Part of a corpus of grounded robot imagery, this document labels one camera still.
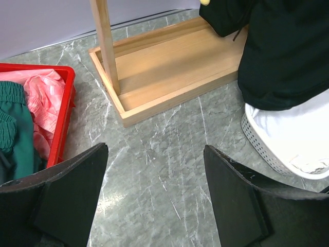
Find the black shorts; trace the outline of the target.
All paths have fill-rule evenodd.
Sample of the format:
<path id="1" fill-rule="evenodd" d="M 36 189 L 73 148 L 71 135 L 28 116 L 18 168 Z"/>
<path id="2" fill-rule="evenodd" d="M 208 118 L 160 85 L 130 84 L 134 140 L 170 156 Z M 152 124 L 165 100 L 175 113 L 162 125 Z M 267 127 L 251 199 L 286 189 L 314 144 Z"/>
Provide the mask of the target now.
<path id="1" fill-rule="evenodd" d="M 199 15 L 220 37 L 248 28 L 237 73 L 247 104 L 288 110 L 328 89 L 328 1 L 210 1 Z"/>

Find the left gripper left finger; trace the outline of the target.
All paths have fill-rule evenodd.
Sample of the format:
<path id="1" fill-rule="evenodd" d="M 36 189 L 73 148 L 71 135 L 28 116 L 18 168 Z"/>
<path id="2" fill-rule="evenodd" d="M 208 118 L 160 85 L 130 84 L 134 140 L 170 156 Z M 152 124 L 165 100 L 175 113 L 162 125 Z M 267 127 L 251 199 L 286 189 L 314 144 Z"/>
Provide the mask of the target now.
<path id="1" fill-rule="evenodd" d="M 98 143 L 1 185 L 1 246 L 35 246 L 43 235 L 65 246 L 87 246 L 107 160 L 107 145 Z"/>

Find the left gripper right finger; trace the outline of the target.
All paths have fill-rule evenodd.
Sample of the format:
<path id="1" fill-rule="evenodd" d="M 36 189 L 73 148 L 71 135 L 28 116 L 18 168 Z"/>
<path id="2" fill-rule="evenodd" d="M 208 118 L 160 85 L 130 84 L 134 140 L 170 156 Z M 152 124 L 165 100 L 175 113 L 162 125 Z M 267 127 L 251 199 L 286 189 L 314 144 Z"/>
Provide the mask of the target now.
<path id="1" fill-rule="evenodd" d="M 328 246 L 328 190 L 283 184 L 210 145 L 204 163 L 221 246 Z"/>

